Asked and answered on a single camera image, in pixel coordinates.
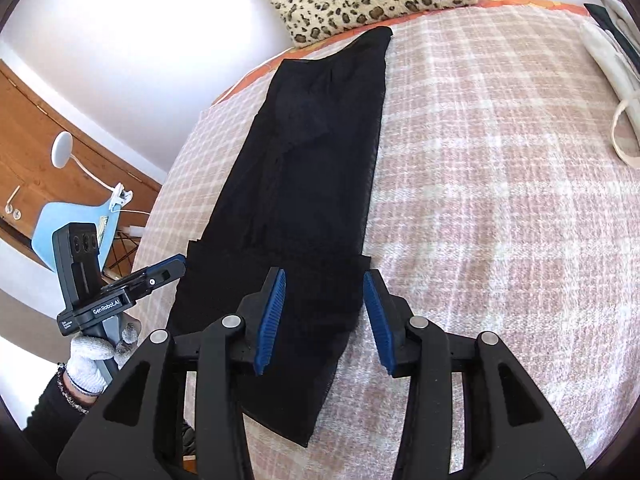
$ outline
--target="wooden door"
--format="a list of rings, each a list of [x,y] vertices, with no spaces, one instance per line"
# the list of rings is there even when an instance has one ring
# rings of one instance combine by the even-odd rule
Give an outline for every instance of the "wooden door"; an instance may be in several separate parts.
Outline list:
[[[121,182],[125,189],[133,191],[127,209],[151,211],[158,196],[157,183],[97,146],[47,108],[0,64],[0,216],[10,228],[30,240],[46,203],[100,205],[109,199],[110,192],[82,172],[74,161],[70,160],[61,170],[52,165],[51,147],[63,130],[74,136],[73,153],[89,171],[110,186]],[[17,186],[20,189],[12,199],[12,206],[20,210],[19,219],[4,210],[6,200]],[[146,215],[122,213],[118,225],[145,226],[146,219]]]

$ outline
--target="white cable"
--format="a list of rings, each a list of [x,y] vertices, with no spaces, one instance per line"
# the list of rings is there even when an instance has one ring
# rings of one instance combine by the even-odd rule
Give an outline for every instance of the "white cable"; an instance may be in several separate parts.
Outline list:
[[[98,184],[100,184],[101,186],[107,188],[111,192],[116,191],[115,189],[113,189],[113,187],[107,186],[103,181],[101,181],[98,177],[96,177],[93,173],[91,173],[91,171],[89,171],[87,168],[85,168],[82,165],[82,162],[80,162],[73,153],[71,154],[71,158],[76,162],[76,164],[78,166],[80,166],[80,169],[82,171],[84,171],[87,175],[89,175],[92,179],[94,179]]]
[[[143,215],[151,215],[151,213],[147,213],[146,211],[134,211],[133,209],[120,209],[121,213],[140,213]]]
[[[236,87],[244,80],[245,77],[247,77],[251,72],[255,72],[256,70],[258,70],[259,68],[262,68],[264,65],[266,65],[267,63],[270,63],[271,61],[273,61],[274,59],[276,59],[277,57],[282,56],[283,54],[286,54],[289,50],[293,50],[295,47],[294,46],[290,46],[288,49],[283,50],[281,53],[276,54],[275,56],[270,57],[267,61],[263,61],[262,63],[260,63],[260,65],[258,65],[257,67],[255,67],[252,70],[249,70],[249,72],[247,72],[246,74],[244,74],[237,82],[235,85],[233,85],[229,90],[227,90],[225,92],[225,94],[222,97],[219,97],[215,100],[215,102],[212,104],[212,106],[217,105],[218,103],[221,103],[222,101],[224,101],[226,99],[226,97],[231,94],[231,92],[233,92]]]

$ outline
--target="metal screw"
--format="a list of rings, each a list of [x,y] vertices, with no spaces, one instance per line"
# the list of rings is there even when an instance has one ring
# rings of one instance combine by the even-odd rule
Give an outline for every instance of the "metal screw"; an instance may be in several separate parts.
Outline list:
[[[409,320],[409,324],[414,328],[427,328],[429,320],[422,316],[413,316]]]
[[[491,346],[498,344],[498,341],[500,341],[500,338],[493,332],[482,332],[480,339],[483,343]]]
[[[169,333],[166,330],[160,329],[153,332],[149,337],[149,339],[151,339],[152,343],[160,344],[160,343],[164,343],[168,337],[169,337]]]
[[[222,318],[222,326],[226,328],[235,328],[240,323],[242,323],[242,319],[236,314],[231,314],[231,316],[225,316]]]

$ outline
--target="light blue chair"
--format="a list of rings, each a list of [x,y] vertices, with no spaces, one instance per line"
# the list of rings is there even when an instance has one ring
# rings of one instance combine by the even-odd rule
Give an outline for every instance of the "light blue chair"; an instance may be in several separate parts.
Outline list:
[[[99,246],[100,254],[98,255],[98,262],[100,263],[100,269],[102,269],[107,261],[111,244],[113,244],[118,218],[120,217],[120,206],[117,205],[115,211],[111,212],[109,210],[110,201],[111,199],[99,206],[49,202],[42,208],[36,229],[33,232],[33,238],[31,239],[33,252],[38,255],[49,269],[55,272],[56,261],[53,256],[53,242],[51,241],[53,233],[71,222],[93,223],[96,231],[98,231],[100,218],[106,217],[107,225],[102,232],[102,240]]]

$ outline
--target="gloved hand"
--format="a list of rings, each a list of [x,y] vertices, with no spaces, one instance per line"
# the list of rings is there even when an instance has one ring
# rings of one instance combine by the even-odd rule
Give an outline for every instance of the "gloved hand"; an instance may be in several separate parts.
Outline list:
[[[66,363],[66,374],[72,385],[86,396],[97,397],[107,387],[95,363],[97,360],[113,357],[118,368],[122,368],[138,347],[141,324],[128,314],[122,315],[125,327],[116,348],[107,340],[98,337],[77,335],[71,340],[71,357]]]

